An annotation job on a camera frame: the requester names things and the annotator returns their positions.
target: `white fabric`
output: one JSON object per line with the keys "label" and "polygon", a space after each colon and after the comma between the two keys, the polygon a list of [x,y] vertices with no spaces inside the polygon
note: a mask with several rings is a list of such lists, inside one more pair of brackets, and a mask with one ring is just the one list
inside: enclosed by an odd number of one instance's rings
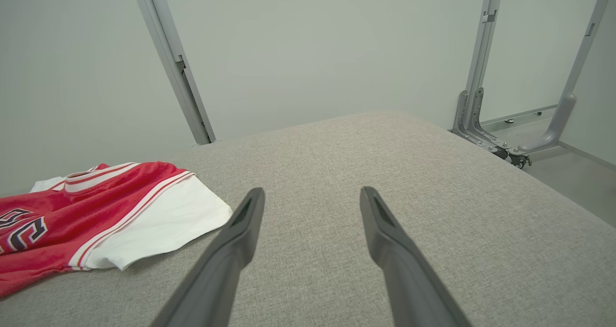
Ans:
{"label": "white fabric", "polygon": [[62,178],[61,176],[57,176],[55,178],[41,180],[40,182],[35,182],[35,186],[32,187],[32,189],[30,190],[30,193],[48,190],[51,187],[53,187],[53,185],[56,185],[57,183],[63,182],[63,181],[64,181],[64,178]]}
{"label": "white fabric", "polygon": [[94,248],[86,267],[125,270],[138,259],[177,250],[223,226],[231,214],[231,207],[190,176],[164,191],[137,219]]}

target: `garment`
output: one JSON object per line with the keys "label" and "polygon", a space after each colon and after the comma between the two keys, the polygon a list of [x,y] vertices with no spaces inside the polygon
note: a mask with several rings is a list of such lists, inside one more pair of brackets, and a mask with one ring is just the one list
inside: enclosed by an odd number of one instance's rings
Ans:
{"label": "garment", "polygon": [[165,162],[99,165],[33,191],[0,199],[0,297],[58,272],[124,270],[231,217],[193,173]]}

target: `red fabric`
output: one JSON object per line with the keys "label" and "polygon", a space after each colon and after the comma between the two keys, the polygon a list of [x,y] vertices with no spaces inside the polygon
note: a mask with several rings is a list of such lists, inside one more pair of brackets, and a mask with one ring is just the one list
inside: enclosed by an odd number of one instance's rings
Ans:
{"label": "red fabric", "polygon": [[[158,183],[183,172],[150,162],[83,191],[69,193],[65,185],[60,191],[0,198],[0,297],[71,271],[69,261],[83,244],[117,224]],[[95,177],[108,173],[88,172]]]}

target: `floor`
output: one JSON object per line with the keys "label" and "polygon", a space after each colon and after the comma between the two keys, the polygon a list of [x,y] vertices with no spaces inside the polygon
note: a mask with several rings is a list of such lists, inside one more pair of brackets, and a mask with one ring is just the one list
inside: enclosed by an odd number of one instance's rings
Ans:
{"label": "floor", "polygon": [[[552,113],[545,115],[491,133],[516,147],[545,132]],[[526,165],[523,171],[616,228],[616,171],[560,146],[534,152],[530,160],[532,166]]]}

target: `red and white shirt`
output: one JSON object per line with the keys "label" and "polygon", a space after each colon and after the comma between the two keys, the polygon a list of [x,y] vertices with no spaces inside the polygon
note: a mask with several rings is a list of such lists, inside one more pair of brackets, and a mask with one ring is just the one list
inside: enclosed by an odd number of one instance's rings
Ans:
{"label": "red and white shirt", "polygon": [[177,250],[221,227],[231,208],[165,162],[98,165],[0,198],[0,297],[51,274]]}

